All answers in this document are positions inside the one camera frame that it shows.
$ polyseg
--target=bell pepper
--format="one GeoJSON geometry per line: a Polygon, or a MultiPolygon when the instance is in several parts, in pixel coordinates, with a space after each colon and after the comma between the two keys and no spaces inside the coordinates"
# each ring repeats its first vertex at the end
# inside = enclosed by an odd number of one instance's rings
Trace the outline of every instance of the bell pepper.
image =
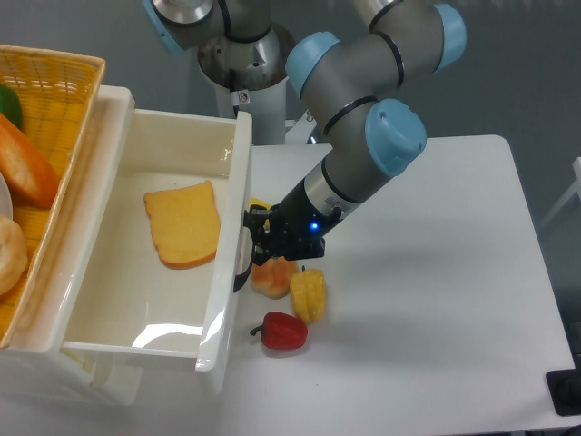
{"type": "Polygon", "coordinates": [[[290,278],[290,297],[295,314],[306,323],[316,322],[325,313],[325,278],[321,270],[294,273],[290,278]]]}
{"type": "Polygon", "coordinates": [[[251,335],[261,332],[261,342],[271,350],[296,350],[307,341],[309,330],[298,318],[282,312],[264,315],[262,325],[251,330],[251,335]]]}
{"type": "Polygon", "coordinates": [[[22,129],[22,107],[18,95],[14,89],[3,84],[0,84],[0,114],[18,129],[22,129]]]}

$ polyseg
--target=wicker basket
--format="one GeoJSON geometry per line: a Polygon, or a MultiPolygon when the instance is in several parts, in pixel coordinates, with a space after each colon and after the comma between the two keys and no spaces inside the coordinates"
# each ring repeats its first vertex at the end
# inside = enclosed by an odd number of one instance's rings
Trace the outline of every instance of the wicker basket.
{"type": "Polygon", "coordinates": [[[13,88],[23,110],[23,131],[48,157],[61,177],[50,211],[18,205],[14,220],[22,227],[29,267],[20,282],[0,296],[0,348],[9,345],[43,260],[61,208],[105,62],[96,57],[0,45],[0,84],[13,88]]]}

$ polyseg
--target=yellow bell pepper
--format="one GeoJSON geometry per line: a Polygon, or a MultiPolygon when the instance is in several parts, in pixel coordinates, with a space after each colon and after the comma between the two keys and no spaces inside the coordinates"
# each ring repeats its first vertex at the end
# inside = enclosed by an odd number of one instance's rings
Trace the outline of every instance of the yellow bell pepper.
{"type": "Polygon", "coordinates": [[[316,322],[325,313],[325,279],[321,270],[304,270],[290,277],[292,308],[305,323],[316,322]]]}

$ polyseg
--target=toast slice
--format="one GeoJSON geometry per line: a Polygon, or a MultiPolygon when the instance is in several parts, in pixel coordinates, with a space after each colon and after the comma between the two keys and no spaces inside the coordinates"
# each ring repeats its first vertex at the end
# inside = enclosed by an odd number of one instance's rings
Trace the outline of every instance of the toast slice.
{"type": "Polygon", "coordinates": [[[147,193],[143,199],[153,245],[165,266],[192,268],[215,257],[220,218],[212,182],[147,193]]]}

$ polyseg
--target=white plate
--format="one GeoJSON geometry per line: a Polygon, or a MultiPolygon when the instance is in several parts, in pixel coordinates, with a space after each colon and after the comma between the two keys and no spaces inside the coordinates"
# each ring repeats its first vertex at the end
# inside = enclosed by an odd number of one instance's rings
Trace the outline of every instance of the white plate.
{"type": "Polygon", "coordinates": [[[4,177],[0,174],[0,215],[12,220],[12,198],[4,177]]]}

